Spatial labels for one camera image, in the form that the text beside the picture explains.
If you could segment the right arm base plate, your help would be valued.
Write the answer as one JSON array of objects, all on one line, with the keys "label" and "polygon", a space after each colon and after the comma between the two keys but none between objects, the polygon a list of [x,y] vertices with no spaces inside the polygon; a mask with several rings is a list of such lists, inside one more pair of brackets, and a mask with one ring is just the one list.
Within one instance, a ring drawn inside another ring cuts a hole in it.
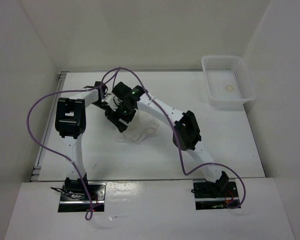
[{"label": "right arm base plate", "polygon": [[193,181],[191,192],[194,195],[196,210],[231,209],[241,203],[234,180],[230,180],[221,191],[217,191],[211,182]]}]

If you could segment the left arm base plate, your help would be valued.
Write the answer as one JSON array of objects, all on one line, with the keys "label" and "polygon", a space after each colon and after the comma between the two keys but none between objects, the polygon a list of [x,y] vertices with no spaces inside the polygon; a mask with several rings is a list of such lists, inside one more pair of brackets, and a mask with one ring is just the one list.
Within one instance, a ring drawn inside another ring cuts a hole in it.
[{"label": "left arm base plate", "polygon": [[[93,204],[93,212],[104,212],[106,197],[105,182],[88,182],[88,191]],[[66,190],[65,187],[51,187],[52,190],[60,194],[58,212],[78,213],[90,210],[90,201],[86,192],[74,192]]]}]

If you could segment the white perforated plastic basket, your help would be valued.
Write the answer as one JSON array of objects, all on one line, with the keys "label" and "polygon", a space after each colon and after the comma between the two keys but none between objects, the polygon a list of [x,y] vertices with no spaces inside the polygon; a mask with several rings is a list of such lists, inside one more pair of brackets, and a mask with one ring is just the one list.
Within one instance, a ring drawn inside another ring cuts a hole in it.
[{"label": "white perforated plastic basket", "polygon": [[[249,69],[242,57],[208,55],[201,58],[201,65],[210,105],[236,109],[257,99]],[[228,85],[233,86],[233,91],[226,90]]]}]

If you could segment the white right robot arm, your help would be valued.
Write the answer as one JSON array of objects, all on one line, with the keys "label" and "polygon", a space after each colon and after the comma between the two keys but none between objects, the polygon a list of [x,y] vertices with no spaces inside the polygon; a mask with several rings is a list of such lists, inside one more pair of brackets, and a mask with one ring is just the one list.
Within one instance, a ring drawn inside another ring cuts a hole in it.
[{"label": "white right robot arm", "polygon": [[119,82],[111,93],[106,94],[103,101],[109,107],[105,112],[107,118],[120,132],[127,130],[128,123],[133,120],[137,111],[148,113],[170,127],[173,144],[200,165],[207,182],[199,190],[201,194],[217,198],[227,190],[229,177],[213,163],[212,156],[203,144],[199,124],[192,111],[177,110],[155,99],[140,85],[130,88],[123,82]]}]

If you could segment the white pleated skirt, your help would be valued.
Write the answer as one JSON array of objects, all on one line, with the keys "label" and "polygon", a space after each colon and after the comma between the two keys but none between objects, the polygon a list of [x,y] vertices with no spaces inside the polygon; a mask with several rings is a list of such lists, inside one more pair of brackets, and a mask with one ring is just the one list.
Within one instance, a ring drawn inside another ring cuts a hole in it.
[{"label": "white pleated skirt", "polygon": [[160,126],[159,121],[145,111],[137,110],[132,121],[124,132],[117,131],[118,143],[132,142],[138,145],[145,138],[152,135]]}]

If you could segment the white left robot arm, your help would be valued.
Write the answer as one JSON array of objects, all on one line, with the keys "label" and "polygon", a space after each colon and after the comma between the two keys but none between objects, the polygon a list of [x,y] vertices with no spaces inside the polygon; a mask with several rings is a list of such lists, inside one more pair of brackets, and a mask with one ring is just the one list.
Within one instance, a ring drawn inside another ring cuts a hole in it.
[{"label": "white left robot arm", "polygon": [[96,81],[93,86],[86,86],[83,92],[69,98],[60,97],[57,101],[55,129],[62,138],[65,158],[69,162],[63,192],[78,200],[88,198],[90,193],[82,153],[82,138],[87,127],[86,108],[94,105],[109,114],[112,109],[103,101],[107,90],[106,85]]}]

